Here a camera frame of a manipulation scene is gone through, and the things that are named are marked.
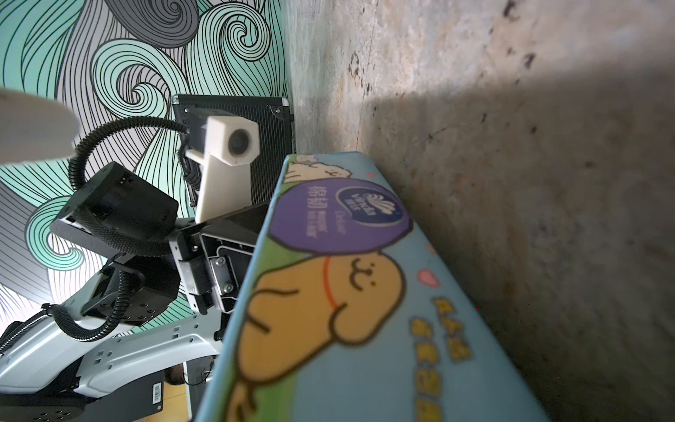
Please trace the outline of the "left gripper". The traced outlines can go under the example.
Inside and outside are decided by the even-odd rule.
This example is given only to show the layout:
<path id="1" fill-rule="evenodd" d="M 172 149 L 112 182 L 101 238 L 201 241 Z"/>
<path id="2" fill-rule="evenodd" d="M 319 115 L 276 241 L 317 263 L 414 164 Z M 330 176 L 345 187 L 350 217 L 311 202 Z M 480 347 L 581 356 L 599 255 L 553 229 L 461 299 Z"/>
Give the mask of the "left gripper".
<path id="1" fill-rule="evenodd" d="M 246 207 L 205 223 L 181 219 L 168 243 L 191 307 L 230 314 L 255 253 L 269 204 Z"/>

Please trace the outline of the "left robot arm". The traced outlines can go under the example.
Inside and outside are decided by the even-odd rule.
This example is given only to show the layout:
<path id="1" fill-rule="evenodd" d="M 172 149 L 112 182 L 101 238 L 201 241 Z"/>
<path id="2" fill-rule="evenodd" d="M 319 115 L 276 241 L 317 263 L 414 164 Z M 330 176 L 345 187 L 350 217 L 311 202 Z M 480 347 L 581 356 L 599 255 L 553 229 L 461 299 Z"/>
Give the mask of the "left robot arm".
<path id="1" fill-rule="evenodd" d="M 179 163 L 199 178 L 194 218 L 179 218 L 175 200 L 118 163 L 86 176 L 96 147 L 131 128 L 183 135 Z M 2 420 L 73 420 L 144 376 L 218 353 L 267 211 L 251 196 L 260 149 L 258 124 L 225 113 L 188 124 L 124 118 L 84 137 L 56 222 L 109 258 L 68 300 L 3 334 Z"/>

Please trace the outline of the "light blue tissue pack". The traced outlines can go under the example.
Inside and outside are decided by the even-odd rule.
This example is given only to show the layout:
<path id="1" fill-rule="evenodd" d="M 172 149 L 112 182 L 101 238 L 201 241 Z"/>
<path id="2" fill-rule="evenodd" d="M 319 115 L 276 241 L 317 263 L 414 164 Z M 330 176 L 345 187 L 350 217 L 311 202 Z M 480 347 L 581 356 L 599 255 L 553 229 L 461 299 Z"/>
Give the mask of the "light blue tissue pack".
<path id="1" fill-rule="evenodd" d="M 290 155 L 198 421 L 544 421 L 378 171 Z"/>

